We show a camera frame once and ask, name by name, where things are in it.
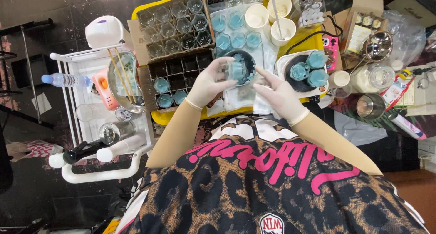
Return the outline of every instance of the black cable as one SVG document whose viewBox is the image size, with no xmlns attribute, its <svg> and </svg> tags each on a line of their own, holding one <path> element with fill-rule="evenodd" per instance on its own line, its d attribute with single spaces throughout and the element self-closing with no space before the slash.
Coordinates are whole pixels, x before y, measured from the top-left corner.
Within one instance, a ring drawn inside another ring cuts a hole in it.
<svg viewBox="0 0 436 234">
<path fill-rule="evenodd" d="M 316 35 L 316 34 L 326 34 L 326 35 L 329 35 L 329 36 L 331 36 L 331 37 L 339 37 L 339 36 L 341 36 L 341 35 L 344 33 L 344 31 L 342 30 L 342 28 L 339 27 L 337 24 L 335 24 L 334 19 L 333 19 L 332 16 L 327 15 L 327 17 L 330 18 L 330 20 L 331 20 L 331 22 L 333 23 L 334 27 L 335 27 L 336 29 L 339 29 L 339 30 L 341 31 L 340 34 L 338 34 L 338 35 L 334 35 L 334 34 L 331 34 L 331 33 L 327 32 L 327 31 L 324 31 L 324 30 L 320 30 L 320 31 L 317 31 L 317 32 L 313 32 L 312 34 L 308 35 L 306 38 L 304 38 L 304 39 L 301 40 L 300 42 L 298 42 L 298 43 L 294 44 L 292 47 L 290 47 L 290 48 L 286 51 L 285 55 L 289 54 L 289 52 L 290 52 L 294 47 L 300 45 L 301 43 L 305 42 L 307 39 L 309 39 L 310 37 L 312 37 L 312 36 L 314 36 L 314 35 Z"/>
</svg>

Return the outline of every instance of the glass jar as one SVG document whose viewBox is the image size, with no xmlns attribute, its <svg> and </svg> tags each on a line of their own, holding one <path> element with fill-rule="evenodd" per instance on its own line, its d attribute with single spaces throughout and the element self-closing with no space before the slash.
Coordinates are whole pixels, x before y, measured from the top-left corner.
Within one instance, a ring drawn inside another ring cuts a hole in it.
<svg viewBox="0 0 436 234">
<path fill-rule="evenodd" d="M 395 71 L 384 64 L 368 64 L 355 70 L 350 79 L 352 87 L 361 93 L 380 92 L 395 81 Z"/>
</svg>

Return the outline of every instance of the chopstick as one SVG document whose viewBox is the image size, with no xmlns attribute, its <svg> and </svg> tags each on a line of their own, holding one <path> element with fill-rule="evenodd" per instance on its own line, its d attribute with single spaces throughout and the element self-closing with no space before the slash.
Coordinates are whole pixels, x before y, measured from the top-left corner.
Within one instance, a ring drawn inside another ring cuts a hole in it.
<svg viewBox="0 0 436 234">
<path fill-rule="evenodd" d="M 108 53 L 109 53 L 110 59 L 112 60 L 112 64 L 115 66 L 116 72 L 118 73 L 118 77 L 121 79 L 121 83 L 123 84 L 124 90 L 127 93 L 127 97 L 129 98 L 129 101 L 132 102 L 132 98 L 130 97 L 130 94 L 129 94 L 129 91 L 127 90 L 127 87 L 124 85 L 123 77 L 121 76 L 121 73 L 119 72 L 119 69 L 115 63 L 115 60 L 112 57 L 112 54 L 110 53 L 109 48 L 108 48 Z"/>
<path fill-rule="evenodd" d="M 115 52 L 116 52 L 116 55 L 118 56 L 119 62 L 121 63 L 121 68 L 123 69 L 124 76 L 126 77 L 127 85 L 128 85 L 128 87 L 129 87 L 129 90 L 130 90 L 130 92 L 132 93 L 132 97 L 133 97 L 133 99 L 134 99 L 134 101 L 135 101 L 135 103 L 136 103 L 136 97 L 135 97 L 134 91 L 133 91 L 133 89 L 132 89 L 132 86 L 130 85 L 130 81 L 129 81 L 129 78 L 127 77 L 126 69 L 124 68 L 124 64 L 123 64 L 123 62 L 121 61 L 121 57 L 119 56 L 119 52 L 118 52 L 118 49 L 117 49 L 117 48 L 115 48 Z"/>
</svg>

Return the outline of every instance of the plastic bottle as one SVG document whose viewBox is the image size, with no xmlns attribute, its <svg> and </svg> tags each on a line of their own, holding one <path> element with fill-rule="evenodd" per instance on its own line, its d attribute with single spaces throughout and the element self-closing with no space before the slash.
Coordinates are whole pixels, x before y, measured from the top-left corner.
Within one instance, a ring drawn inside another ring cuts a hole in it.
<svg viewBox="0 0 436 234">
<path fill-rule="evenodd" d="M 86 75 L 71 75 L 55 73 L 51 75 L 43 75 L 42 82 L 52 84 L 53 86 L 80 86 L 86 87 L 92 85 L 91 79 Z"/>
</svg>

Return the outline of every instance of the gloved hand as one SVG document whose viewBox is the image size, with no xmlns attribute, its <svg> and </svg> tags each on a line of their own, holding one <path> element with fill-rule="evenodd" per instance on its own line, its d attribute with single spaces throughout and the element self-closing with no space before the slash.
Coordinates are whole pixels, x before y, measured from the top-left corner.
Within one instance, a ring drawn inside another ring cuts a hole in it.
<svg viewBox="0 0 436 234">
<path fill-rule="evenodd" d="M 221 71 L 221 65 L 234 60 L 235 59 L 232 57 L 221 57 L 212 61 L 212 63 L 198 75 L 185 101 L 195 109 L 202 110 L 217 94 L 236 85 L 237 81 L 235 80 L 218 82 L 225 79 L 224 72 Z"/>
<path fill-rule="evenodd" d="M 309 110 L 298 100 L 294 89 L 288 82 L 280 80 L 276 75 L 257 66 L 256 71 L 265 78 L 272 89 L 257 83 L 253 85 L 254 89 L 281 117 L 286 119 L 290 126 L 301 122 L 309 114 Z"/>
</svg>

